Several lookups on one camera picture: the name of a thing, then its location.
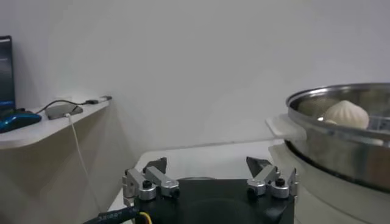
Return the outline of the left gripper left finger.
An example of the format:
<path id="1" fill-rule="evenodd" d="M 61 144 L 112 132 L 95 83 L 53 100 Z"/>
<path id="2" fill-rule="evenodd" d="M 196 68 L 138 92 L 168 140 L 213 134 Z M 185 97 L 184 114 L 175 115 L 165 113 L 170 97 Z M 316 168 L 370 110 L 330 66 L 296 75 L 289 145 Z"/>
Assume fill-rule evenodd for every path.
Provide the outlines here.
<path id="1" fill-rule="evenodd" d="M 180 196 L 180 185 L 177 180 L 166 176 L 167 158 L 150 161 L 141 170 L 127 169 L 122 177 L 122 194 L 124 201 L 137 198 L 151 201 L 158 195 L 168 198 Z"/>

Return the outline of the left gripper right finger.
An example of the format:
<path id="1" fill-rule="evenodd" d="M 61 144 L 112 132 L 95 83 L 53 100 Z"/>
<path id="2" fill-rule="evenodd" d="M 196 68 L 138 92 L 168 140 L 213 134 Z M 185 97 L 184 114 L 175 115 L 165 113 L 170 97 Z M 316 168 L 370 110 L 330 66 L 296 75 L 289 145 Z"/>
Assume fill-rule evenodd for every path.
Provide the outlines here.
<path id="1" fill-rule="evenodd" d="M 274 198 L 296 198 L 298 195 L 298 174 L 295 167 L 280 169 L 266 159 L 246 158 L 252 178 L 247 180 L 247 191 L 254 197 L 267 192 Z"/>

